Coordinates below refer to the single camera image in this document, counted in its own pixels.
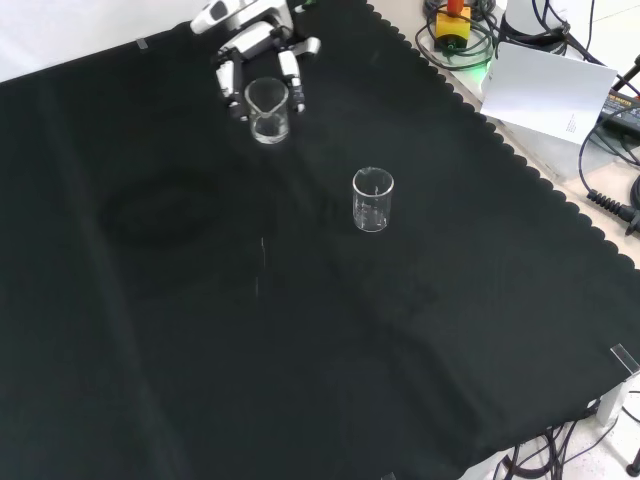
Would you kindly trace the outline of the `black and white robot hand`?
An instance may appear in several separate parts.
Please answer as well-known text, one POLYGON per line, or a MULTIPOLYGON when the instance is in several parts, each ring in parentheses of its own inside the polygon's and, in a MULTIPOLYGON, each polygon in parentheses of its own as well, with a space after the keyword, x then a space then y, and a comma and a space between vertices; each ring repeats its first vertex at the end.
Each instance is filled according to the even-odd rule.
POLYGON ((303 6, 291 9, 286 1, 210 1, 190 22, 195 35, 219 26, 232 34, 213 57, 220 92, 232 117, 248 119, 242 65, 268 50, 277 53, 293 109, 305 110, 298 58, 318 54, 321 41, 296 31, 293 15, 304 11, 303 6))

